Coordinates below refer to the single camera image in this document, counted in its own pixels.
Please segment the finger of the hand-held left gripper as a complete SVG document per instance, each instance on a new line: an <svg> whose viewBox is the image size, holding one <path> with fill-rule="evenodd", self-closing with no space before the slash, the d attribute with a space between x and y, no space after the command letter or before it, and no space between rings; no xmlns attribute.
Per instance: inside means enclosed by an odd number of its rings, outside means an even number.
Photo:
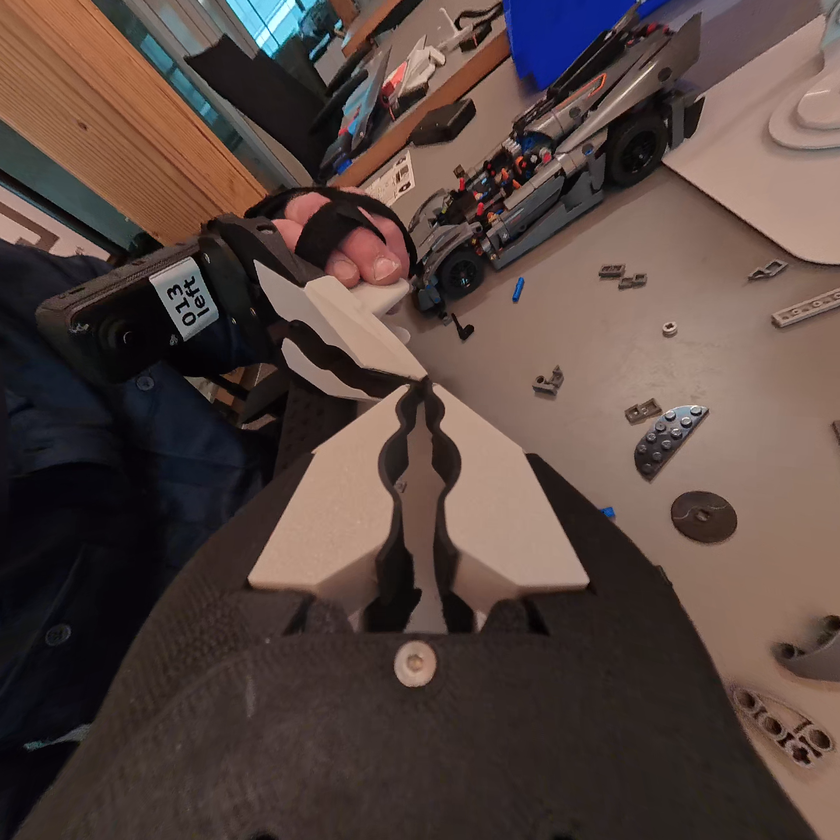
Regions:
<svg viewBox="0 0 840 840"><path fill-rule="evenodd" d="M415 382L426 376L406 346L339 280L323 276L300 287L259 261L255 262L255 272L278 316L289 323L306 325L362 370Z"/></svg>
<svg viewBox="0 0 840 840"><path fill-rule="evenodd" d="M328 396L381 400L396 389L394 374L364 367L305 323L287 326L280 352L293 373Z"/></svg>

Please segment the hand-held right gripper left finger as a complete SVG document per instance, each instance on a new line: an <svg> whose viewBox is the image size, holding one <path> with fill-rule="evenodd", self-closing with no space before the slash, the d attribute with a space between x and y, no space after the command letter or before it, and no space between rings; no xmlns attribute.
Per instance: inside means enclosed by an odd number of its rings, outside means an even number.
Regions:
<svg viewBox="0 0 840 840"><path fill-rule="evenodd" d="M312 451L248 574L252 588L313 595L360 614L368 631L406 630L421 592L398 485L420 396L399 386Z"/></svg>

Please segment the round dark lego dish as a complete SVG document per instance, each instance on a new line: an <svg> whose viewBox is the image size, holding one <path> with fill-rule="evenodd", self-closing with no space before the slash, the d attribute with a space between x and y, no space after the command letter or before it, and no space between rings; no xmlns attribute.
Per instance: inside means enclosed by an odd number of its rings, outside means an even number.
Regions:
<svg viewBox="0 0 840 840"><path fill-rule="evenodd" d="M690 490L671 504L670 519L684 537L699 543L720 543L737 530L738 516L724 497L707 490Z"/></svg>

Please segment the grey curved lego wedge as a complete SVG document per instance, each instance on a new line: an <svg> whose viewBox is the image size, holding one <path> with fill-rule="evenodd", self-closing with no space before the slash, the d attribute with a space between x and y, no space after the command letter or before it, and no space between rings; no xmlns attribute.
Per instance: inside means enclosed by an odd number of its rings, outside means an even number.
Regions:
<svg viewBox="0 0 840 840"><path fill-rule="evenodd" d="M820 633L808 649L791 643L777 643L774 659L794 676L816 681L839 683L839 616L825 616Z"/></svg>

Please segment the light grey four-stud lego plate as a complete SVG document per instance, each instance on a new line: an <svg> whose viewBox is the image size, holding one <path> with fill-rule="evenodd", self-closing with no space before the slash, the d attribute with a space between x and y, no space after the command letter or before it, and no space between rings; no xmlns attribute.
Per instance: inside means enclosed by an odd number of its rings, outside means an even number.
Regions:
<svg viewBox="0 0 840 840"><path fill-rule="evenodd" d="M840 307L839 300L840 290L835 288L814 298L779 310L770 316L770 320L775 328L785 329L825 312L838 310Z"/></svg>

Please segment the person's left hand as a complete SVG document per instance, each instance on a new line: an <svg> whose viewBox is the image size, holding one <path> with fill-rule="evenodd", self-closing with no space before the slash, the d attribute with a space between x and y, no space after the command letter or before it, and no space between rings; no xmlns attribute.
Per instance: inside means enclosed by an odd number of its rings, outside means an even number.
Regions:
<svg viewBox="0 0 840 840"><path fill-rule="evenodd" d="M296 250L302 229L310 218L328 204L326 196L306 191L272 216L290 251ZM350 231L324 259L324 273L347 288L361 282L385 287L407 279L411 261L399 227L386 217L370 213L366 216L380 233L374 234L366 228Z"/></svg>

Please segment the black dotted chair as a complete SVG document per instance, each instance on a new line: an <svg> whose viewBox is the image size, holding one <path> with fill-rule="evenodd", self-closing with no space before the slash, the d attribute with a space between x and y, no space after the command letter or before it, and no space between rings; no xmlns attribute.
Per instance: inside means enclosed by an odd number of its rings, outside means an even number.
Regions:
<svg viewBox="0 0 840 840"><path fill-rule="evenodd" d="M274 477L343 430L357 415L357 402L325 394L308 381L293 378L280 423Z"/></svg>

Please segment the cardboard box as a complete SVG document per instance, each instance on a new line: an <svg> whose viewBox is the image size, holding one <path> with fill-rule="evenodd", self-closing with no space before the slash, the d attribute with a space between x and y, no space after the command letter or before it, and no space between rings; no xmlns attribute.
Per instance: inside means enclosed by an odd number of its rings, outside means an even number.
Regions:
<svg viewBox="0 0 840 840"><path fill-rule="evenodd" d="M286 409L288 391L276 394L262 387L262 383L276 371L271 364L253 364L228 372L216 381L206 377L193 377L189 381L224 419L236 427L257 431L280 420ZM247 408L248 394L254 388L258 391L256 400L260 406L268 396L274 396L266 405L266 411L259 416Z"/></svg>

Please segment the white black-patterned sign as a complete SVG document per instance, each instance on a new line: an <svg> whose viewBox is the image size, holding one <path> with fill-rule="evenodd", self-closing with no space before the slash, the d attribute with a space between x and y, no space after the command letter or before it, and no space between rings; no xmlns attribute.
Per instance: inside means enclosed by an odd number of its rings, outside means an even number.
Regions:
<svg viewBox="0 0 840 840"><path fill-rule="evenodd" d="M109 259L109 252L76 233L24 198L1 187L1 239L55 256Z"/></svg>

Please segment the wooden-edged background table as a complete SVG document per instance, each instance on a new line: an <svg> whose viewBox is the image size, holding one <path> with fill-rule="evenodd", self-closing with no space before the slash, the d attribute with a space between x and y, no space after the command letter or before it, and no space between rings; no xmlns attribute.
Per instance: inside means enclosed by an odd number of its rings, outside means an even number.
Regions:
<svg viewBox="0 0 840 840"><path fill-rule="evenodd" d="M451 18L466 10L492 7L493 1L421 2L393 31L381 39L383 49L390 48L388 71L392 72L408 57L418 40L426 37L436 47L446 38L444 8ZM414 104L396 121L377 125L368 147L342 173L329 179L331 186L361 186L408 143L412 131L432 110L462 99L480 81L509 58L510 46L505 18L499 16L491 24L490 34L476 49L462 52L455 49L437 68L429 81L425 98Z"/></svg>

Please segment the wooden beam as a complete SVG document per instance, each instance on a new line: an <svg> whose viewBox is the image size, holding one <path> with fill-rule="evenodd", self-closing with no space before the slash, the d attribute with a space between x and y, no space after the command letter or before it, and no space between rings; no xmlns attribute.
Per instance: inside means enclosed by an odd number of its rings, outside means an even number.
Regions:
<svg viewBox="0 0 840 840"><path fill-rule="evenodd" d="M266 195L92 2L1 2L1 116L163 245Z"/></svg>

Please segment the black flat box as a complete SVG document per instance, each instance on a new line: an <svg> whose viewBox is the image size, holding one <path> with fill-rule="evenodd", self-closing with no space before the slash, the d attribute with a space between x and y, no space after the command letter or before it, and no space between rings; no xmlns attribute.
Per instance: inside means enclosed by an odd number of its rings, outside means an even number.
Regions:
<svg viewBox="0 0 840 840"><path fill-rule="evenodd" d="M472 98L429 111L411 131L409 144L420 148L428 145L446 144L455 140L476 116L476 105Z"/></svg>

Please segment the white plastic gadget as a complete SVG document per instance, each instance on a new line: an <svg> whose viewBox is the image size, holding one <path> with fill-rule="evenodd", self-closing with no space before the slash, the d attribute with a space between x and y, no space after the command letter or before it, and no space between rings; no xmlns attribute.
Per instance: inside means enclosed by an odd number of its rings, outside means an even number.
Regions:
<svg viewBox="0 0 840 840"><path fill-rule="evenodd" d="M426 44L426 36L421 37L406 60L401 90L410 91L428 84L436 69L443 67L446 57L434 46Z"/></svg>

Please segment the blue plastic bin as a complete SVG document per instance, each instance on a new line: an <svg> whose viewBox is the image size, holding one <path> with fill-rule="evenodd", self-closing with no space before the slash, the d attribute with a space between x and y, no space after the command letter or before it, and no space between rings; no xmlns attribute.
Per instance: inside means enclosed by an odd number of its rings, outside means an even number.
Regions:
<svg viewBox="0 0 840 840"><path fill-rule="evenodd" d="M634 5L635 1L504 1L518 77L545 89Z"/></svg>

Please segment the white book stand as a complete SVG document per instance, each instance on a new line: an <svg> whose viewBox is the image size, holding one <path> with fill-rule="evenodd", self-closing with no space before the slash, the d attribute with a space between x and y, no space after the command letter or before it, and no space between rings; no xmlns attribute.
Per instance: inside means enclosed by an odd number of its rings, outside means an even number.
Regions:
<svg viewBox="0 0 840 840"><path fill-rule="evenodd" d="M701 47L705 108L667 166L792 256L838 266L838 2L738 2Z"/></svg>

